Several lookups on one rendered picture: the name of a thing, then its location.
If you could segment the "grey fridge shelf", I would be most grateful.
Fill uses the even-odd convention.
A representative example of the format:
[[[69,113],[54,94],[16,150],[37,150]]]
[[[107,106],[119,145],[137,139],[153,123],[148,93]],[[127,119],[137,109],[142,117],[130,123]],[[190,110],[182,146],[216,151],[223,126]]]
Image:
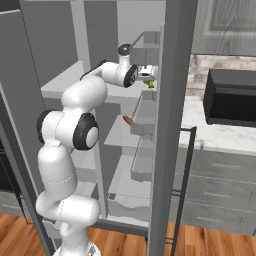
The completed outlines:
[[[42,97],[47,108],[61,108],[62,93],[71,85],[76,83],[83,75],[83,63],[77,61],[67,68],[57,77],[41,87]],[[108,96],[106,103],[121,104],[126,98],[139,98],[143,91],[149,91],[149,88],[142,82],[136,81],[129,88],[122,88],[112,84],[107,84]]]

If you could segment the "black microwave oven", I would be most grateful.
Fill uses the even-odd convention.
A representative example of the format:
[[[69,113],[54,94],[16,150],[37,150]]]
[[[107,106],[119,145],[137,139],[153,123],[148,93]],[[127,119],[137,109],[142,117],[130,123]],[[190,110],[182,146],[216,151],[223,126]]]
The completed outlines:
[[[210,69],[203,109],[208,125],[256,128],[256,71]]]

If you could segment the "grey fridge door bin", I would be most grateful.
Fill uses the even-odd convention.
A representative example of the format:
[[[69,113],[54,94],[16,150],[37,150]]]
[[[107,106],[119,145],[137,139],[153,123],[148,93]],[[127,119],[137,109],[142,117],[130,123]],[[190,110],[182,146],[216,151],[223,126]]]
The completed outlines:
[[[159,62],[160,32],[144,31],[132,43],[132,64],[157,65]]]
[[[154,142],[150,135],[141,136],[131,167],[131,178],[138,182],[152,179]]]
[[[130,132],[134,135],[145,135],[154,133],[156,114],[156,92],[145,90],[132,114]]]

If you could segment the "grey counter drawer run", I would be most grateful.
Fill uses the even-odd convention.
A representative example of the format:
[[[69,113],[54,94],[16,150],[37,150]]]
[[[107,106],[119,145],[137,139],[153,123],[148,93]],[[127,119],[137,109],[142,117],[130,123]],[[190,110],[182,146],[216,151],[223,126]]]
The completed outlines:
[[[182,221],[256,236],[256,156],[195,150]]]

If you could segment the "grey fridge door with bins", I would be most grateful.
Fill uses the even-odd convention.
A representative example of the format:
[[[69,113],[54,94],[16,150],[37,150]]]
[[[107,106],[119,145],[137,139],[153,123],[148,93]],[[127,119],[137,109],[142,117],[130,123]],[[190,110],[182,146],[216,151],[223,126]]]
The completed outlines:
[[[166,0],[160,39],[147,256],[164,256],[197,5],[198,0]]]

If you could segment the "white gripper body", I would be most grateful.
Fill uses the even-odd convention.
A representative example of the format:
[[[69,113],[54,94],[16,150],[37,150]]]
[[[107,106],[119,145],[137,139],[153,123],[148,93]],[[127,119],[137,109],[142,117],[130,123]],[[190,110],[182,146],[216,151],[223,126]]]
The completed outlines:
[[[157,67],[153,65],[142,66],[138,77],[142,80],[155,80],[157,77]]]

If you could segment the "plain grey fridge door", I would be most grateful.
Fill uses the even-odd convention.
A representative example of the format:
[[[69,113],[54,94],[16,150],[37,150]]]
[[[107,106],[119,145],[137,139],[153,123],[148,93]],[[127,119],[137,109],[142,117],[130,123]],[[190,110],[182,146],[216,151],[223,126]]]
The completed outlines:
[[[46,256],[54,251],[35,202],[44,190],[39,174],[40,149],[36,121],[44,110],[22,12],[0,12],[0,99],[7,117],[2,119],[2,140]]]

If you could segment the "grey freezer drawer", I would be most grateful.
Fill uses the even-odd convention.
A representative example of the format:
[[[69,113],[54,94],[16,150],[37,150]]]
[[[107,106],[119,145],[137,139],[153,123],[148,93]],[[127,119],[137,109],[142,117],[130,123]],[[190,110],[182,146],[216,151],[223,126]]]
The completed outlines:
[[[150,200],[128,195],[108,196],[109,215],[127,224],[147,227],[150,220]]]

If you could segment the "grey wall cupboard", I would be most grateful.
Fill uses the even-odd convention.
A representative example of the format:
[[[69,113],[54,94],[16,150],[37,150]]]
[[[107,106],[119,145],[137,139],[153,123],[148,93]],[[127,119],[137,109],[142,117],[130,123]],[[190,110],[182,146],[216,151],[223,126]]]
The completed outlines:
[[[192,53],[256,57],[256,0],[198,0]]]

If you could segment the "glass fridge shelf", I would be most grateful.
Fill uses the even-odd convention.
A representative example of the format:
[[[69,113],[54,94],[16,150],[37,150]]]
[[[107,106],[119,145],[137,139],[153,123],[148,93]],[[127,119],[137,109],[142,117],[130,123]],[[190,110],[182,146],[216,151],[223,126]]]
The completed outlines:
[[[118,162],[108,192],[111,194],[150,198],[151,183],[138,182],[131,178],[133,157],[122,155]]]
[[[118,115],[105,139],[105,145],[137,147],[139,140],[154,141],[154,136],[146,133],[142,124],[128,125],[122,115]]]

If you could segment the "grey fridge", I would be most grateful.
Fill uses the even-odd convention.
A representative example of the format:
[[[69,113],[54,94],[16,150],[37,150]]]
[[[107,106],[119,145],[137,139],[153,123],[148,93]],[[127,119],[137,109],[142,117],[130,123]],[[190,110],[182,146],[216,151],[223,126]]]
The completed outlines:
[[[46,18],[48,14],[43,14],[43,7],[50,7],[53,4],[52,0],[28,0],[22,4],[22,8],[25,10],[25,18],[30,18],[28,8],[34,8],[38,14],[43,15]],[[102,59],[109,61],[118,60],[118,25],[117,25],[117,3],[115,1],[99,1],[99,2],[84,2],[83,9],[85,14],[86,31],[87,31],[87,42],[90,56],[91,67],[95,67]],[[101,174],[104,171],[103,185],[105,186],[105,199],[111,194],[108,192],[111,185],[113,176],[115,174],[118,162],[122,155],[132,156],[133,160],[135,157],[137,147],[121,147],[105,145],[105,139],[112,127],[114,121],[118,115],[127,115],[132,117],[133,111],[139,98],[126,98],[121,104],[119,103],[105,103],[97,108],[97,120],[100,122],[100,142],[99,142],[99,154],[95,153],[93,149],[91,151],[83,152],[74,150],[71,157],[76,166],[77,175],[81,179],[87,179],[89,182],[89,173],[92,172],[86,167],[89,164],[89,159],[95,165],[96,160],[101,160]],[[98,221],[99,227],[104,229],[110,229],[122,233],[128,233],[133,235],[148,236],[148,227],[139,225],[127,224],[123,221],[114,219],[108,215],[106,221]]]

